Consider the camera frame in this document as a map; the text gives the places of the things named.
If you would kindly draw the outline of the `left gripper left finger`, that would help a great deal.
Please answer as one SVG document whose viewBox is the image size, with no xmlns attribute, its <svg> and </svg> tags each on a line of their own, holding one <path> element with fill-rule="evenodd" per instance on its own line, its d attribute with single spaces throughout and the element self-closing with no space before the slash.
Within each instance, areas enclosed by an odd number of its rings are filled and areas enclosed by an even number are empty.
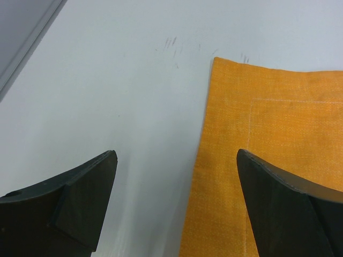
<svg viewBox="0 0 343 257">
<path fill-rule="evenodd" d="M 108 150 L 1 197 L 1 256 L 91 256 L 98 247 L 117 169 Z"/>
</svg>

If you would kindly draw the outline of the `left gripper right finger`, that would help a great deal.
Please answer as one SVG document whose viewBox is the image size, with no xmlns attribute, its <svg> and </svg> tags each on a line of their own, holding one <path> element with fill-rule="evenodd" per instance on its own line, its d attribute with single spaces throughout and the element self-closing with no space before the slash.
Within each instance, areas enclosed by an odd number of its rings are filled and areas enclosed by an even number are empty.
<svg viewBox="0 0 343 257">
<path fill-rule="evenodd" d="M 342 256 L 342 192 L 245 149 L 236 163 L 259 256 Z"/>
</svg>

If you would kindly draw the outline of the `orange Mickey Mouse cloth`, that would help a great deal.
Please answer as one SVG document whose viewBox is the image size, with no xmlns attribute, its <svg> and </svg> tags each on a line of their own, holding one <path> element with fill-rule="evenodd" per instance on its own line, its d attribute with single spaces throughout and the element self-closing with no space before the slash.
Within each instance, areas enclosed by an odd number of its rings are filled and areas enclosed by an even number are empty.
<svg viewBox="0 0 343 257">
<path fill-rule="evenodd" d="M 239 149 L 341 191 L 342 72 L 214 59 L 180 256 L 257 256 Z"/>
</svg>

